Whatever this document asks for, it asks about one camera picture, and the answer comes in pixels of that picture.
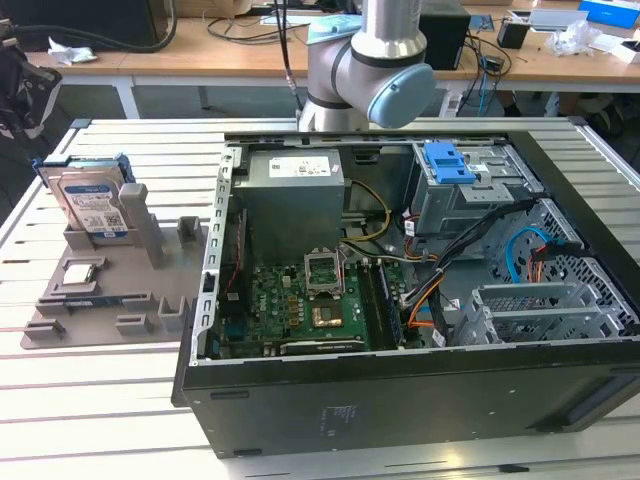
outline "motherboard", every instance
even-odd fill
[[[396,307],[407,285],[397,262],[261,265],[251,283],[250,314],[223,320],[224,356],[370,351],[400,340]]]

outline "table leg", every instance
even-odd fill
[[[122,109],[128,120],[139,119],[140,112],[136,104],[136,98],[133,95],[133,80],[131,77],[117,78],[113,85],[118,91]]]
[[[211,104],[209,103],[207,87],[198,87],[198,96],[200,97],[200,108],[203,110],[210,110]]]
[[[458,115],[458,109],[465,90],[466,87],[464,85],[454,84],[447,86],[447,91],[442,99],[439,118],[455,118]]]

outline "slotted table surface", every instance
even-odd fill
[[[640,241],[636,179],[597,138],[564,120],[421,120],[429,132],[530,131],[626,248]],[[207,219],[223,133],[292,130],[290,120],[94,121],[57,153],[126,153],[162,224]],[[34,312],[65,241],[65,219],[35,181],[0,230],[0,478],[335,478],[382,475],[500,476],[497,465],[532,469],[518,478],[632,478],[640,471],[640,399],[578,434],[404,448],[217,460],[189,409],[170,403],[179,345],[25,351]],[[428,428],[428,408],[423,421]]]

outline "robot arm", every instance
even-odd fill
[[[429,105],[421,0],[365,0],[362,17],[324,17],[309,28],[309,99],[301,131],[400,128]]]

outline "floor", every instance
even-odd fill
[[[434,95],[425,116],[437,116],[443,91]],[[209,89],[209,99],[215,107],[203,110],[195,87],[138,87],[138,107],[143,118],[224,118],[224,117],[291,117],[295,103],[287,88],[217,87]],[[531,92],[518,93],[518,105],[524,116],[544,115],[548,95],[536,99]],[[461,116],[476,116],[479,97],[472,96]],[[502,116],[498,101],[487,101],[484,116]],[[44,138],[55,146],[74,118],[124,118],[120,101],[110,87],[65,86],[58,103],[47,121]],[[625,128],[625,134],[612,146],[627,160],[633,157],[640,145],[640,137],[632,132],[640,131],[640,117]],[[0,222],[11,212],[22,193],[34,178],[30,161],[23,149],[0,137]]]

